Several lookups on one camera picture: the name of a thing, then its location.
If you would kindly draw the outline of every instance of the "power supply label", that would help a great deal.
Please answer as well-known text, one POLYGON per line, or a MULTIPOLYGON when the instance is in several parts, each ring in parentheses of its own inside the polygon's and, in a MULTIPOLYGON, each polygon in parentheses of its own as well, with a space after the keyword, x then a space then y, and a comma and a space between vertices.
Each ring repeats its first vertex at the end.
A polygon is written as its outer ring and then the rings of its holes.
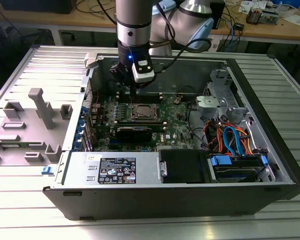
POLYGON ((99 184, 135 184, 137 182, 136 158, 101 158, 99 184))

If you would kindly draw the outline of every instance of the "wooden desk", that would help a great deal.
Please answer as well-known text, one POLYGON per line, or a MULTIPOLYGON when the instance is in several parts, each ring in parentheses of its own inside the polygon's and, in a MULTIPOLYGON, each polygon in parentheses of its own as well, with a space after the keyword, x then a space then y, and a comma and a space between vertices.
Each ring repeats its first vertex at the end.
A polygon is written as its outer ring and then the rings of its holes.
MULTIPOLYGON (((115 6, 115 2, 107 4, 106 8, 115 6)), ((80 9, 88 11, 87 2, 83 2, 80 9)), ((286 20, 279 19, 277 25, 246 23, 246 14, 238 13, 239 7, 228 7, 230 14, 236 19, 236 22, 245 25, 241 40, 253 42, 268 43, 285 43, 300 44, 300 26, 290 23, 286 20)), ((89 32, 110 32, 114 33, 114 25, 103 14, 101 17, 83 13, 76 9, 70 14, 56 14, 47 12, 24 12, 24 11, 5 11, 0 6, 2 13, 16 27, 49 29, 52 32, 56 45, 62 45, 62 38, 59 31, 89 31, 89 32)), ((114 15, 115 9, 108 11, 111 16, 114 15)), ((9 23, 0 15, 0 26, 9 26, 9 23)), ((214 45, 229 34, 229 29, 225 21, 221 21, 219 28, 212 30, 210 37, 214 40, 214 45)))
MULTIPOLYGON (((239 6, 228 6, 230 14, 235 19, 235 21, 237 23, 244 24, 244 30, 242 35, 243 37, 300 41, 300 26, 288 22, 282 18, 279 18, 276 25, 264 23, 259 23, 257 25, 248 24, 246 22, 247 14, 238 12, 239 8, 239 6)), ((211 34, 228 35, 229 29, 226 26, 226 22, 221 21, 219 28, 216 30, 212 30, 211 34)))

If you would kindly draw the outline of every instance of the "blue latch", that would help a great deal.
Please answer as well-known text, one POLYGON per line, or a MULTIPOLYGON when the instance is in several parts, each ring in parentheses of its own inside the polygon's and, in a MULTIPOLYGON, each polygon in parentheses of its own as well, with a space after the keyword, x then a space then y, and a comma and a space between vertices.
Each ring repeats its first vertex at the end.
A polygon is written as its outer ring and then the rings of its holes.
POLYGON ((85 124, 85 121, 83 121, 82 119, 79 119, 79 120, 78 120, 78 125, 81 126, 81 125, 83 125, 83 124, 85 124))
POLYGON ((85 106, 81 107, 81 111, 86 114, 88 112, 88 109, 85 106))
POLYGON ((216 165, 232 165, 232 161, 229 156, 215 155, 211 158, 212 166, 216 165))
POLYGON ((262 160, 264 165, 268 165, 268 159, 267 159, 266 156, 261 156, 261 160, 262 160))
POLYGON ((51 166, 45 166, 41 172, 42 175, 53 175, 53 168, 51 166))

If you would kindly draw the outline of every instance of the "aluminum extrusion table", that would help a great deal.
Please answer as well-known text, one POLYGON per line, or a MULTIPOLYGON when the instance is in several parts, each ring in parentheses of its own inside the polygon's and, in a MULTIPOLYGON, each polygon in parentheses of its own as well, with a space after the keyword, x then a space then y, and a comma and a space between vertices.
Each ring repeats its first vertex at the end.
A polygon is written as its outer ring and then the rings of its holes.
MULTIPOLYGON (((101 49, 105 48, 30 49, 0 91, 0 124, 8 100, 35 107, 28 98, 34 86, 43 88, 44 99, 53 108, 73 104, 86 74, 86 53, 101 49)), ((300 165, 300 86, 278 60, 262 54, 205 52, 202 56, 237 61, 300 165)), ((250 216, 70 221, 42 193, 42 187, 53 180, 42 176, 42 169, 0 166, 0 239, 300 239, 300 195, 272 203, 250 216)))

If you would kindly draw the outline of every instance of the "cable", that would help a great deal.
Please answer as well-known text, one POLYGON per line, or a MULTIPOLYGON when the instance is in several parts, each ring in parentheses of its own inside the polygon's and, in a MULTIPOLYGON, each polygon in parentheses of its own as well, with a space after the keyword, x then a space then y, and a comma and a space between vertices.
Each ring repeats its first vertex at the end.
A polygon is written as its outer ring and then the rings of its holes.
POLYGON ((110 17, 110 15, 107 13, 107 11, 105 10, 104 6, 102 6, 100 0, 96 0, 100 6, 100 8, 102 9, 103 13, 108 17, 108 19, 114 24, 117 25, 117 23, 115 22, 115 20, 112 19, 112 17, 110 17))
POLYGON ((169 67, 171 67, 171 66, 178 60, 178 58, 180 57, 180 55, 181 55, 181 54, 182 54, 182 53, 183 53, 183 52, 184 52, 191 44, 193 44, 193 43, 195 43, 195 42, 199 42, 199 41, 204 41, 204 42, 207 42, 207 43, 209 44, 209 47, 208 47, 207 49, 205 49, 205 50, 202 50, 201 53, 202 53, 202 52, 205 52, 205 51, 209 50, 209 48, 211 48, 211 41, 210 41, 209 39, 206 39, 206 38, 197 38, 197 39, 194 39, 194 40, 188 42, 187 45, 185 45, 184 48, 181 49, 180 52, 174 57, 174 59, 173 59, 170 63, 168 63, 166 66, 163 66, 162 69, 163 69, 163 70, 167 70, 169 67))
MULTIPOLYGON (((85 13, 85 14, 99 14, 99 13, 103 13, 103 10, 100 10, 100 11, 94 11, 93 8, 99 6, 99 5, 94 5, 90 8, 90 11, 85 11, 85 10, 82 10, 82 9, 79 9, 79 5, 82 4, 83 2, 85 2, 86 0, 81 0, 80 2, 78 2, 76 5, 75 5, 75 9, 77 9, 79 12, 81 13, 85 13)), ((113 7, 110 7, 108 9, 105 9, 105 11, 108 11, 108 10, 111 10, 111 9, 115 9, 116 7, 113 6, 113 7)))
POLYGON ((225 50, 226 52, 229 52, 229 50, 231 48, 230 46, 232 45, 233 40, 234 40, 235 31, 234 31, 234 26, 232 25, 231 22, 229 22, 228 20, 225 20, 225 22, 228 23, 231 26, 231 40, 230 40, 230 44, 228 45, 227 49, 225 50))
POLYGON ((95 101, 95 104, 94 104, 94 111, 95 111, 95 114, 97 114, 97 104, 99 102, 99 91, 96 91, 96 101, 95 101))
POLYGON ((191 125, 190 125, 190 113, 191 113, 192 107, 194 106, 195 103, 196 103, 196 100, 194 100, 193 103, 191 104, 191 107, 190 107, 190 110, 189 110, 189 113, 188 113, 188 117, 187 117, 188 127, 189 127, 190 132, 192 133, 192 135, 193 135, 194 137, 196 137, 196 138, 203 144, 203 146, 204 146, 207 150, 210 151, 210 149, 208 148, 207 144, 206 144, 200 137, 198 137, 197 134, 194 133, 194 130, 192 130, 191 125))
POLYGON ((16 28, 16 26, 15 25, 13 25, 13 23, 8 19, 8 18, 6 18, 6 16, 1 12, 1 10, 0 10, 0 15, 18 32, 18 34, 20 34, 20 36, 21 37, 23 37, 24 35, 18 30, 18 28, 16 28))
POLYGON ((175 42, 176 31, 175 31, 174 27, 171 25, 171 23, 167 19, 167 16, 166 16, 164 10, 161 8, 160 4, 158 3, 155 6, 156 6, 158 12, 160 13, 161 17, 164 19, 164 21, 167 25, 168 31, 169 31, 170 36, 171 36, 171 42, 175 42))
POLYGON ((190 86, 190 85, 183 85, 181 87, 178 88, 178 90, 175 92, 176 94, 179 94, 180 90, 183 89, 183 88, 189 88, 191 89, 194 93, 196 92, 196 90, 194 89, 193 86, 190 86))

